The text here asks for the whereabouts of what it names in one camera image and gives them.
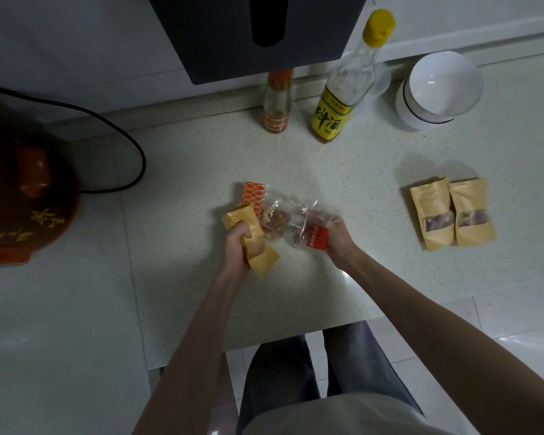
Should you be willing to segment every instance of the person's left hand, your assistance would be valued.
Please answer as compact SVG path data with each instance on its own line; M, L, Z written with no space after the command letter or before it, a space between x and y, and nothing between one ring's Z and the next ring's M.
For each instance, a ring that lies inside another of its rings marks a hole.
M252 238L252 233L246 221L240 221L230 229L225 236L224 261L220 273L232 277L234 282L241 285L248 276L250 265L244 257L241 237Z

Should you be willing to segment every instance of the bottle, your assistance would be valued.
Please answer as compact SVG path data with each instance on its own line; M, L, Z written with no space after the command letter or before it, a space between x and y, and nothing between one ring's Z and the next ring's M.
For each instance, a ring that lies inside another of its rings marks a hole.
M312 117L312 130L320 142L328 143L339 135L372 87L375 82L373 64L394 28L395 19L390 11L375 10L365 24L363 39L355 51L328 76Z
M264 94L264 126L272 133L286 129L290 118L292 68L271 70Z

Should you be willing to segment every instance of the brown paper packet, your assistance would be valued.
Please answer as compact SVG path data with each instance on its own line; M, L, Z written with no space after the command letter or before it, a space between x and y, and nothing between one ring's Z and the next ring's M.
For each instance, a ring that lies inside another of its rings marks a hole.
M254 273L260 279L264 279L266 274L272 270L280 255L266 241L254 208L250 204L239 205L234 211L225 214L222 221L228 231L239 221L248 223L252 238L241 238L244 255Z
M475 246L496 240L495 228L487 213L486 179L450 183L456 212L457 245Z
M437 250L453 243L455 217L450 210L449 179L411 188L417 208L421 233L428 250Z

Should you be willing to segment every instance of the jeans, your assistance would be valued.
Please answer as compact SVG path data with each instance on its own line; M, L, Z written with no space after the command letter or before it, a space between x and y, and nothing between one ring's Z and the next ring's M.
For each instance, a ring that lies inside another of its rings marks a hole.
M395 373L365 321L322 331L328 359L327 395L389 395L423 413ZM320 398L305 336L264 343L248 368L237 435L266 411Z

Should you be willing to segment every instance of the white wall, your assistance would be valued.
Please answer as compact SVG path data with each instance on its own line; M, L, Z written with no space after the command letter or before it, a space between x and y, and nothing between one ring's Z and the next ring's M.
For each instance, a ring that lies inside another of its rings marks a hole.
M544 0L376 1L397 18L381 60L544 32ZM367 3L347 50L372 9ZM330 67L303 67L295 75ZM192 85L148 0L0 0L0 86L105 112L264 80ZM78 115L6 103L44 122Z

